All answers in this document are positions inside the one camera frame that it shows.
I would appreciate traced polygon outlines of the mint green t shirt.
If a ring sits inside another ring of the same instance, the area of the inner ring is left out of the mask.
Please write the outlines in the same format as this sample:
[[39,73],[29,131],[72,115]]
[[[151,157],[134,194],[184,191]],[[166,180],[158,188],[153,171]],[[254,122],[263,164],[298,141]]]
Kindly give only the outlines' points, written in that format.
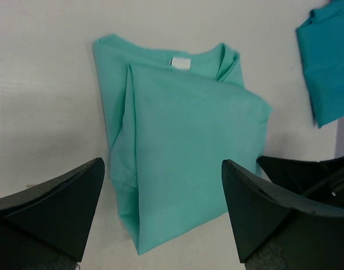
[[119,218],[138,254],[227,212],[221,164],[253,173],[270,105],[245,88],[239,53],[93,43]]

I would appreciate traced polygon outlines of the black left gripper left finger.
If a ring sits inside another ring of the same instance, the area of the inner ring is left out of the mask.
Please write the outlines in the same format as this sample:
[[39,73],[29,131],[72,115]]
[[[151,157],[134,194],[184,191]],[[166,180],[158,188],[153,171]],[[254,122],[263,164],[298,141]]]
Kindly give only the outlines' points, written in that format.
[[98,157],[0,198],[0,269],[78,269],[104,176]]

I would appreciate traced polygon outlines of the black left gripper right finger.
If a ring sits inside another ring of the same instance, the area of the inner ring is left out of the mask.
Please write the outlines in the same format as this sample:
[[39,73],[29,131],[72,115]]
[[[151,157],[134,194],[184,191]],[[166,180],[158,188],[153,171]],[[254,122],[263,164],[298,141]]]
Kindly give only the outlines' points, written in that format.
[[221,170],[246,269],[344,269],[344,208],[296,194],[231,160]]

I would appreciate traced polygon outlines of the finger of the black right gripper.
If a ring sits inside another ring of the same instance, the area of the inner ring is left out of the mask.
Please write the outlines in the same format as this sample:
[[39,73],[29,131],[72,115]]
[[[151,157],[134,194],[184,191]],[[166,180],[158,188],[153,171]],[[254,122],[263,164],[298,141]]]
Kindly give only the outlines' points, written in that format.
[[324,161],[261,156],[257,163],[274,184],[308,199],[344,208],[344,156]]

